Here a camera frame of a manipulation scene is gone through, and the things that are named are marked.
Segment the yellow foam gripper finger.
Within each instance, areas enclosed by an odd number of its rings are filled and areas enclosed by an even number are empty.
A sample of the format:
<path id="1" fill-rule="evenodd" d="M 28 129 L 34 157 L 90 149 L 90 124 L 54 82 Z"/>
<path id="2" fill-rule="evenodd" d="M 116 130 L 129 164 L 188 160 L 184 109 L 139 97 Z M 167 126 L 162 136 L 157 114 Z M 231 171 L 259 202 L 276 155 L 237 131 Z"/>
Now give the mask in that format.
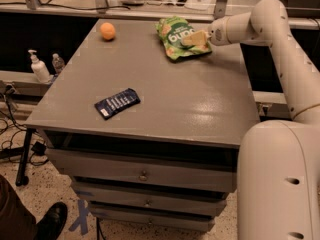
<path id="1" fill-rule="evenodd" d="M 185 36 L 181 40 L 181 44 L 183 46 L 205 45 L 209 38 L 210 38 L 210 35 L 207 31 L 199 30 Z"/>

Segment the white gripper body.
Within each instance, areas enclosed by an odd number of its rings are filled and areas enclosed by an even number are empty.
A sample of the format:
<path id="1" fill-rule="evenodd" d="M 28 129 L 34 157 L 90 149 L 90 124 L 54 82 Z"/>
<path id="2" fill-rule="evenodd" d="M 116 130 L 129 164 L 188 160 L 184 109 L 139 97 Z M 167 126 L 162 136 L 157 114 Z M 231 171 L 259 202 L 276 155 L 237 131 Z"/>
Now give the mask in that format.
<path id="1" fill-rule="evenodd" d="M 214 20 L 208 27 L 209 40 L 213 45 L 222 46 L 228 45 L 229 41 L 227 38 L 227 17 L 223 17 Z"/>

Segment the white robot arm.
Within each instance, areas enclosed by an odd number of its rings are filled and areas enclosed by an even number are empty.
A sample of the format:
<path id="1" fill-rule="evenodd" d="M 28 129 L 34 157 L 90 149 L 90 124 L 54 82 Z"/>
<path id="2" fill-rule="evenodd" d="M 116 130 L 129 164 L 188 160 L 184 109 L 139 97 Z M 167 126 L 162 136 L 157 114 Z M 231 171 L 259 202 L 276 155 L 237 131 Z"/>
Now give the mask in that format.
<path id="1" fill-rule="evenodd" d="M 320 240 L 320 72 L 293 37 L 285 6 L 261 0 L 181 40 L 269 48 L 291 119 L 253 126 L 237 165 L 238 240 Z"/>

